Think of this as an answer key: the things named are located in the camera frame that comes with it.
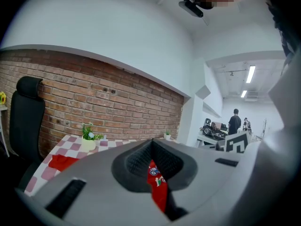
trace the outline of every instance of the sunflower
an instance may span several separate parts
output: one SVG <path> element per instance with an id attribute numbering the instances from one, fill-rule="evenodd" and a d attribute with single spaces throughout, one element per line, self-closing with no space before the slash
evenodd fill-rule
<path id="1" fill-rule="evenodd" d="M 0 104 L 4 104 L 6 102 L 6 95 L 5 95 L 5 93 L 1 92 L 0 93 L 0 98 L 1 98 Z"/>

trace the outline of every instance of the red and white checkered tablecloth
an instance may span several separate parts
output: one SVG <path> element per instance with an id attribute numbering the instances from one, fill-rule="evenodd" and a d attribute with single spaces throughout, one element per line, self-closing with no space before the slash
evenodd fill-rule
<path id="1" fill-rule="evenodd" d="M 25 193 L 28 196 L 33 196 L 35 193 L 46 184 L 51 178 L 60 173 L 57 169 L 49 167 L 49 162 L 52 159 L 52 155 L 63 155 L 73 158 L 83 158 L 87 155 L 91 155 L 96 152 L 101 152 L 112 147 L 117 147 L 137 140 L 104 140 L 95 141 L 96 148 L 88 153 L 81 151 L 81 136 L 64 136 L 64 138 L 52 149 L 47 155 L 41 165 L 33 174 L 30 182 L 28 183 Z"/>

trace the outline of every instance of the red cloth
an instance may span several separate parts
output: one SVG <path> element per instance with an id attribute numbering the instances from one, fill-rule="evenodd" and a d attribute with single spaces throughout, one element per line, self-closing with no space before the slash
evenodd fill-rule
<path id="1" fill-rule="evenodd" d="M 49 167 L 58 169 L 59 171 L 63 171 L 78 160 L 78 158 L 73 158 L 69 156 L 52 155 L 52 160 L 49 163 Z"/>
<path id="2" fill-rule="evenodd" d="M 152 187 L 152 198 L 161 209 L 165 212 L 166 200 L 167 200 L 167 182 L 162 177 L 161 173 L 158 171 L 155 162 L 152 160 L 147 176 L 147 183 Z"/>

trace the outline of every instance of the chair headrest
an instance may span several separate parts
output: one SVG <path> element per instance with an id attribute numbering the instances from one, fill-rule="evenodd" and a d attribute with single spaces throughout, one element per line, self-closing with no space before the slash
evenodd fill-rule
<path id="1" fill-rule="evenodd" d="M 42 79 L 34 78 L 30 76 L 24 76 L 19 79 L 17 83 L 17 91 L 20 95 L 30 97 L 30 98 L 37 98 L 38 97 L 38 86 Z"/>

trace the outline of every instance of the white ceiling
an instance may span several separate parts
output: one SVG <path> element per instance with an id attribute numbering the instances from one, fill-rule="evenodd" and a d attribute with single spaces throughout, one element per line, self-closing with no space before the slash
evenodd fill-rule
<path id="1" fill-rule="evenodd" d="M 247 96 L 249 92 L 257 92 L 258 100 L 269 100 L 268 91 L 279 80 L 283 64 L 284 60 L 243 61 L 215 66 L 213 71 L 223 98 L 239 98 L 242 91 L 247 90 Z M 246 84 L 251 65 L 256 66 L 255 73 L 251 83 Z"/>
<path id="2" fill-rule="evenodd" d="M 158 3 L 160 0 L 149 0 Z M 182 0 L 163 0 L 158 6 L 171 15 L 190 35 L 206 34 L 209 30 L 228 29 L 235 25 L 248 23 L 250 20 L 260 20 L 271 23 L 272 17 L 263 0 L 240 0 L 227 7 L 217 7 L 211 10 L 201 9 L 204 19 L 193 17 L 178 3 Z"/>

